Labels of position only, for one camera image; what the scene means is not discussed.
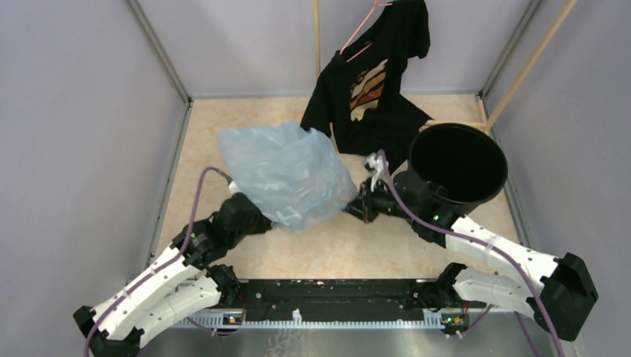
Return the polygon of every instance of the wooden rod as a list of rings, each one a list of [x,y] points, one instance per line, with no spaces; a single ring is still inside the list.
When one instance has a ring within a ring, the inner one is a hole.
[[[491,127],[489,126],[489,120],[487,118],[487,110],[484,107],[484,101],[482,98],[477,99],[478,104],[478,115],[480,116],[480,121],[484,123],[484,132],[487,134],[491,131]]]
[[[539,57],[541,56],[545,48],[548,47],[550,40],[552,40],[552,37],[554,37],[554,34],[557,32],[557,30],[559,30],[563,22],[566,20],[566,17],[568,17],[568,15],[570,14],[570,11],[576,4],[576,1],[577,0],[566,0],[566,3],[563,5],[563,8],[559,11],[559,13],[557,14],[557,17],[554,18],[554,21],[548,28],[548,31],[543,35],[543,38],[541,38],[539,45],[534,49],[530,58],[528,58],[528,61],[524,64],[521,71],[519,71],[519,74],[517,74],[517,78],[515,78],[513,85],[510,86],[510,89],[508,90],[508,92],[504,94],[504,97],[502,97],[497,107],[493,110],[493,112],[489,116],[489,120],[488,120],[489,129],[493,126],[493,124],[495,124],[495,122],[499,118],[499,115],[504,111],[504,109],[506,109],[508,102],[510,102],[510,100],[513,99],[513,96],[515,95],[515,93],[517,93],[517,91],[519,90],[519,87],[522,86],[522,83],[528,76],[528,73],[534,67],[536,61],[539,59]]]
[[[316,78],[320,76],[320,1],[313,0],[313,39],[315,46],[315,68],[318,71]]]

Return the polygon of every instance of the pink clothes hanger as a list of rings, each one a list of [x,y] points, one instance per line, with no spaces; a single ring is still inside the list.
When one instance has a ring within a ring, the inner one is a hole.
[[[368,21],[368,18],[371,17],[371,15],[373,14],[373,12],[375,11],[375,9],[377,9],[377,7],[386,7],[386,6],[390,6],[392,5],[391,2],[387,3],[387,4],[378,4],[377,0],[374,0],[374,4],[373,4],[373,8],[370,10],[370,12],[368,12],[368,15],[366,15],[366,17],[364,18],[364,21],[362,21],[361,24],[359,24],[359,27],[357,28],[357,30],[355,30],[355,32],[353,32],[353,35],[350,36],[350,38],[348,39],[348,41],[346,41],[346,43],[344,44],[344,46],[342,46],[342,49],[339,50],[339,54],[342,54],[342,52],[344,52],[344,50],[346,49],[346,47],[348,47],[348,45],[350,44],[351,41],[353,41],[353,39],[355,38],[355,36],[357,35],[357,33],[359,32],[359,30],[362,28],[362,26]],[[366,47],[362,48],[361,50],[359,50],[356,54],[354,54],[353,56],[351,56],[349,59],[346,60],[346,62],[350,62],[351,60],[353,60],[355,57],[359,56],[360,54],[362,54],[362,52],[366,51],[367,48],[369,48],[372,45],[372,43],[369,43],[366,45]]]

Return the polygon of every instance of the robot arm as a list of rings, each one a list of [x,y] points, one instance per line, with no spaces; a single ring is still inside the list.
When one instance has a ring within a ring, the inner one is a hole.
[[[224,257],[245,236],[269,229],[269,219],[242,193],[224,201],[220,210],[208,219],[194,222],[190,242],[178,257],[185,241],[187,227],[184,227],[172,245],[116,295],[94,308],[82,306],[74,313],[86,337],[96,321],[103,319],[89,342],[95,357],[135,356],[152,338],[181,319],[218,303],[230,304],[236,298],[239,280],[230,267],[207,267]],[[176,257],[166,268],[156,271]],[[168,295],[204,269],[206,275],[192,286]],[[131,292],[131,287],[140,280],[144,283]],[[121,297],[124,299],[103,317]]]
[[[511,242],[482,227],[457,207],[454,208],[454,205],[444,204],[436,198],[439,194],[435,194],[436,191],[433,191],[432,187],[424,187],[424,183],[419,182],[409,171],[403,172],[394,177],[394,186],[397,187],[400,198],[414,214],[431,222],[432,225],[455,234],[466,234],[485,244],[441,234],[419,225],[411,220],[396,202],[390,188],[382,179],[381,174],[385,165],[380,161],[381,158],[374,155],[368,158],[367,168],[372,169],[373,175],[360,186],[358,198],[347,206],[346,212],[364,223],[372,222],[381,213],[406,219],[424,240],[483,262],[496,273],[488,274],[456,264],[446,269],[445,272],[448,274],[439,277],[439,280],[452,286],[459,299],[481,301],[520,312],[533,318],[548,331],[548,326],[524,278],[507,259],[495,252],[493,247],[501,249],[525,272],[528,282],[534,286],[546,312],[550,315],[559,338],[566,341],[576,339],[598,300],[594,283],[582,259],[570,253],[560,259]],[[416,187],[422,187],[421,192],[415,191]]]

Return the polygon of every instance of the cable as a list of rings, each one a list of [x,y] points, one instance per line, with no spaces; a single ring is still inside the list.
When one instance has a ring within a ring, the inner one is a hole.
[[[487,317],[489,311],[491,311],[491,309],[495,307],[494,305],[489,305],[487,306],[487,308],[482,312],[482,315],[480,315],[480,317],[478,317],[475,321],[473,321],[473,324],[471,324],[469,326],[469,328],[467,329],[467,331],[461,332],[460,336],[464,337],[466,335],[468,335],[473,329],[475,329],[476,326],[478,326],[478,324],[480,323],[480,321],[482,321],[484,318]]]
[[[412,218],[416,223],[422,225],[425,228],[428,228],[428,229],[431,229],[431,230],[433,230],[435,232],[438,232],[440,234],[448,234],[448,235],[450,235],[452,237],[457,237],[457,238],[460,238],[460,239],[469,240],[470,242],[474,242],[475,244],[479,244],[479,245],[482,245],[484,247],[487,247],[489,245],[488,243],[486,243],[485,241],[483,241],[481,239],[478,239],[478,238],[475,238],[475,237],[471,237],[471,236],[466,235],[466,234],[462,234],[462,233],[458,233],[458,232],[454,232],[454,231],[449,231],[447,229],[444,229],[444,228],[441,228],[441,227],[437,227],[435,225],[432,225],[432,224],[430,224],[428,222],[425,222],[422,219],[418,218],[406,206],[406,204],[403,203],[403,200],[399,196],[399,193],[397,193],[397,188],[394,186],[394,182],[392,181],[392,176],[390,175],[390,170],[388,169],[388,162],[386,160],[385,153],[383,152],[382,149],[377,152],[377,156],[381,156],[381,158],[383,159],[383,164],[384,164],[384,170],[383,171],[384,171],[384,174],[385,174],[385,178],[386,178],[386,180],[388,182],[388,186],[390,187],[390,191],[392,192],[392,196],[394,197],[394,200],[397,201],[397,203],[399,204],[401,209],[410,218]],[[530,278],[526,275],[526,273],[521,268],[521,266],[519,266],[517,261],[515,261],[505,251],[501,250],[500,248],[497,248],[496,246],[493,246],[491,249],[493,251],[495,251],[497,254],[499,254],[500,256],[502,256],[504,259],[506,259],[513,267],[515,267],[515,269],[517,270],[519,275],[522,277],[522,279],[524,280],[526,286],[528,287],[528,290],[530,290],[530,292],[532,293],[537,307],[539,307],[539,310],[541,312],[543,320],[545,321],[545,324],[548,326],[548,330],[550,331],[550,334],[552,335],[552,340],[554,342],[554,347],[557,350],[558,356],[559,357],[565,357],[565,353],[563,352],[563,347],[561,346],[561,340],[559,339],[559,335],[557,334],[557,331],[555,330],[554,325],[552,324],[552,320],[550,319],[550,315],[548,314],[548,311],[545,310],[545,306],[543,305],[543,302],[541,301],[541,297],[539,296],[539,294],[537,294],[536,289],[535,289],[533,283],[531,282]]]
[[[520,316],[519,313],[517,311],[515,311],[515,317],[517,318],[517,322],[519,323],[519,327],[522,328],[522,331],[524,332],[524,336],[526,337],[526,341],[528,341],[528,345],[531,347],[531,350],[533,351],[534,355],[536,357],[541,357],[541,353],[539,353],[539,350],[536,348],[536,344],[534,343],[531,335],[528,333],[528,330],[526,329],[526,325],[524,325],[524,321],[522,320],[522,316]]]
[[[188,242],[190,241],[190,234],[193,233],[193,222],[195,221],[195,213],[197,213],[197,205],[199,204],[199,197],[202,195],[202,186],[204,185],[204,177],[206,177],[206,174],[208,173],[208,171],[214,171],[216,173],[219,173],[229,184],[232,181],[232,178],[227,173],[224,173],[221,169],[217,167],[212,167],[212,166],[206,167],[202,171],[202,174],[199,176],[199,181],[197,182],[197,191],[195,192],[195,198],[193,200],[193,207],[190,209],[190,218],[188,220],[188,226],[186,227],[186,235],[184,238],[184,242],[182,243],[182,247],[180,248],[180,250],[178,251],[178,254],[175,257],[171,258],[166,263],[156,268],[154,270],[155,272],[154,274],[158,274],[160,271],[162,271],[163,269],[167,268],[168,266],[176,262],[184,254],[184,251],[186,250],[188,246]],[[154,276],[154,274],[147,274],[144,277],[142,277],[142,279],[140,279],[136,284],[131,286],[126,291],[126,294],[121,294],[121,296],[118,299],[116,299],[112,305],[110,305],[107,309],[105,309],[103,314],[96,320],[95,325],[92,326],[92,328],[88,332],[88,335],[86,336],[86,343],[83,345],[83,357],[90,356],[89,354],[90,341],[92,340],[92,338],[94,338],[99,325],[101,325],[103,321],[105,321],[105,319],[109,316],[109,314],[111,314],[112,311],[114,311],[114,309],[116,309],[116,307],[118,307],[118,305],[120,305],[123,302],[123,300],[125,300],[125,297],[127,295],[132,294],[136,289],[141,287],[142,284],[146,283],[149,279],[151,279],[151,277]]]
[[[190,317],[186,317],[186,321],[190,322],[193,326],[197,327],[198,329],[201,329],[203,331],[206,331],[208,333],[210,333],[212,336],[220,336],[220,337],[228,337],[228,336],[232,336],[235,333],[237,333],[237,331],[241,330],[241,328],[236,329],[232,332],[221,332],[218,331],[217,329],[210,329],[202,324],[199,324],[197,321],[193,320]],[[246,302],[243,301],[243,307],[241,308],[241,323],[239,325],[243,325],[243,323],[246,322]]]

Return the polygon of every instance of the wooden dowel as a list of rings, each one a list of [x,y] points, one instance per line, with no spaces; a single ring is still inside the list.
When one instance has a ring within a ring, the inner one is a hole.
[[[570,11],[576,4],[576,1],[577,0],[567,0],[566,3],[563,5],[563,8],[561,9],[561,11],[559,11],[559,13],[557,14],[557,17],[554,18],[554,21],[548,28],[548,31],[545,33],[545,35],[543,35],[543,38],[541,38],[539,45],[532,52],[526,64],[519,71],[519,74],[517,74],[517,78],[515,78],[513,85],[510,86],[510,89],[508,90],[508,92],[504,94],[504,97],[502,97],[497,107],[493,110],[493,112],[489,116],[489,120],[488,120],[489,129],[493,126],[493,124],[495,124],[495,122],[499,118],[499,115],[504,111],[504,109],[506,109],[508,102],[510,102],[510,100],[513,99],[513,96],[515,95],[515,93],[517,93],[517,91],[519,90],[519,87],[522,86],[522,83],[528,76],[528,73],[534,67],[536,61],[539,59],[539,57],[541,56],[545,48],[548,47],[548,43],[550,43],[550,40],[552,40],[552,37],[554,36],[554,34],[557,32],[557,30],[559,30],[559,28],[561,27],[561,24],[566,20],[566,17],[568,17],[568,14],[570,14]]]
[[[315,46],[315,68],[318,71],[316,78],[320,76],[320,4],[319,0],[313,0],[313,39]]]

